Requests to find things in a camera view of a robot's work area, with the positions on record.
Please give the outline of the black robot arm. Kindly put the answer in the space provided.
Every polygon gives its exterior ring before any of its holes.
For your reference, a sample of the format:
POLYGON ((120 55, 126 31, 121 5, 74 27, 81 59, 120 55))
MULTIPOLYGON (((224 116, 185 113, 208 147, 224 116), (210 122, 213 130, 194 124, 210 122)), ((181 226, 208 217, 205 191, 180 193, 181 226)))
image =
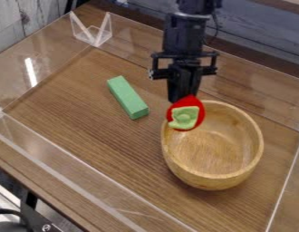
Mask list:
POLYGON ((166 80, 168 101, 197 95, 201 77, 214 75, 218 52, 202 50, 205 27, 217 0, 176 0, 178 10, 165 17, 162 50, 150 55, 149 78, 166 80))

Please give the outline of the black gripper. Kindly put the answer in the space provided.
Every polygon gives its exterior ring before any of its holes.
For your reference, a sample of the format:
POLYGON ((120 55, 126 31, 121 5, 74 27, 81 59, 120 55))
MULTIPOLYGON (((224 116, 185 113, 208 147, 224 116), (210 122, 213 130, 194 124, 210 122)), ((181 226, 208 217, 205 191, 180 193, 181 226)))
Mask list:
POLYGON ((149 78, 168 79, 168 100, 177 102, 200 89, 201 76, 216 74, 217 52, 205 52, 208 14, 170 13, 165 17, 162 50, 150 55, 149 78))

